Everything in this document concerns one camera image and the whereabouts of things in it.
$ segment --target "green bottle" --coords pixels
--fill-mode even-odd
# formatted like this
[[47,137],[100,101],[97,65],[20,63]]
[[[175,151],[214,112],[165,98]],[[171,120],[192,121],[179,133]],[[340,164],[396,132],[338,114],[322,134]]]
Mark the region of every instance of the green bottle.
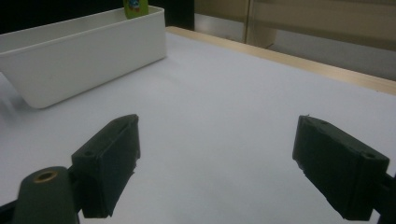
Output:
[[133,19],[149,14],[148,0],[122,0],[125,16],[127,19]]

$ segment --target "white tabletop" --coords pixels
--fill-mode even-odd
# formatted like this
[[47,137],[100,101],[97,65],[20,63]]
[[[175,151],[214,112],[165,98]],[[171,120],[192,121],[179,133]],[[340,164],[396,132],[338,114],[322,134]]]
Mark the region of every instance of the white tabletop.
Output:
[[142,158],[114,216],[81,223],[348,223],[291,158],[299,115],[357,137],[396,173],[396,96],[178,35],[167,34],[167,50],[42,110],[0,76],[0,204],[30,173],[69,167],[74,151],[127,114],[140,118]]

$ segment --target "white plastic bin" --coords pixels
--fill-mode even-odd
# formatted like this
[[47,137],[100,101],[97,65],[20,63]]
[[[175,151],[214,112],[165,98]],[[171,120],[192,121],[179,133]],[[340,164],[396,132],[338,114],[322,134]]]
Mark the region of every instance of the white plastic bin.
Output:
[[126,20],[123,8],[0,35],[0,72],[42,108],[165,57],[163,9]]

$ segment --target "white container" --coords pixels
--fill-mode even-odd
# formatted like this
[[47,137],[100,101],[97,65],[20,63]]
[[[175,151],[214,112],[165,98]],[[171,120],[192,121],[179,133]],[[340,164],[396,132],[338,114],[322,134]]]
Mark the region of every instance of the white container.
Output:
[[165,57],[163,9],[126,20],[123,8],[0,35],[0,72],[42,108]]

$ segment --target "white table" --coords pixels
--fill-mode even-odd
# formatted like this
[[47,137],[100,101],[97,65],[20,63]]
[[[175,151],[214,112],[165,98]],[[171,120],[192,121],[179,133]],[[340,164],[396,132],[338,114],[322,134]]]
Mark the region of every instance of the white table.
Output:
[[395,95],[171,33],[167,50],[42,110],[0,76],[0,204],[16,199],[27,175],[69,167],[109,121],[133,113],[142,150],[135,174],[112,218],[81,223],[349,223],[291,158],[299,115],[357,137],[396,173]]

